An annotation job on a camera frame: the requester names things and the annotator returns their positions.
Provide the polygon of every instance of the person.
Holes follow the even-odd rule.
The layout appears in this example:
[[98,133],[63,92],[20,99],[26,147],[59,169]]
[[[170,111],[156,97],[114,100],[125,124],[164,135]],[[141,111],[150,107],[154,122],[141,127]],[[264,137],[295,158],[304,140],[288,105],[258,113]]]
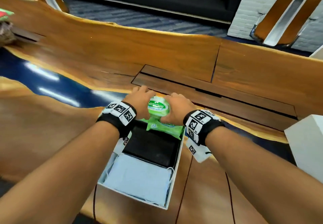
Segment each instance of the person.
[[[154,91],[135,87],[124,102],[136,119],[148,119]],[[196,110],[181,94],[165,99],[163,123],[183,125]],[[71,140],[0,199],[0,223],[71,223],[95,187],[119,139],[112,124],[99,121]],[[269,224],[323,223],[323,184],[291,163],[227,128],[212,130],[206,146],[234,184]]]

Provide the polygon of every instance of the white brick wall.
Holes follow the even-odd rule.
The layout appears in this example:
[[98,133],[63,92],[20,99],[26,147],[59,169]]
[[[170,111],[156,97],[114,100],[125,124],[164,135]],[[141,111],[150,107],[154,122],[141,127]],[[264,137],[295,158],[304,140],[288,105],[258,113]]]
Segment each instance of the white brick wall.
[[[236,15],[229,28],[228,35],[238,38],[251,39],[249,34],[257,22],[259,16],[266,14],[276,0],[241,0]],[[314,52],[323,45],[323,1],[317,6],[312,18],[318,17],[311,22],[303,31],[292,48]]]

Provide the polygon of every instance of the wristband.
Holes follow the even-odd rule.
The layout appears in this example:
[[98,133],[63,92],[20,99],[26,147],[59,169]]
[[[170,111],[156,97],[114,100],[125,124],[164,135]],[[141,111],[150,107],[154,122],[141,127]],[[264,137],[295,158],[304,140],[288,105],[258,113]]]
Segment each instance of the wristband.
[[224,126],[221,119],[208,110],[189,112],[183,120],[188,136],[197,144],[205,146],[207,135],[216,127]]
[[97,122],[105,121],[112,124],[119,131],[120,138],[126,137],[134,127],[136,109],[127,102],[111,102],[102,110]]

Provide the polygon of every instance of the hand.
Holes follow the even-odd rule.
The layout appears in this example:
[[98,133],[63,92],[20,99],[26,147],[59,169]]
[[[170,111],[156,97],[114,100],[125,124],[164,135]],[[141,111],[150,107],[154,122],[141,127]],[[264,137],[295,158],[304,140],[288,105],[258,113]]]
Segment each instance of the hand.
[[146,85],[142,87],[134,87],[132,92],[128,94],[123,101],[131,104],[137,111],[136,119],[149,119],[148,103],[151,97],[155,96],[155,91],[148,90]]
[[165,96],[164,99],[169,103],[171,109],[168,115],[160,118],[164,124],[183,125],[186,114],[196,110],[196,106],[182,94],[172,93],[170,96]]

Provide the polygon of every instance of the blue striped carpet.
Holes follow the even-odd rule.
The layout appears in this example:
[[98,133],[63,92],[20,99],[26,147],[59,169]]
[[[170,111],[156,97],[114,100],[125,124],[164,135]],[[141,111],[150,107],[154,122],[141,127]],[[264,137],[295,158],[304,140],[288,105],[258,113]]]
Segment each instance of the blue striped carpet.
[[227,36],[228,32],[227,29],[153,15],[132,9],[122,9],[79,0],[64,0],[64,2],[68,5],[72,15],[101,22],[115,22],[122,26],[175,33],[206,34],[221,38]]

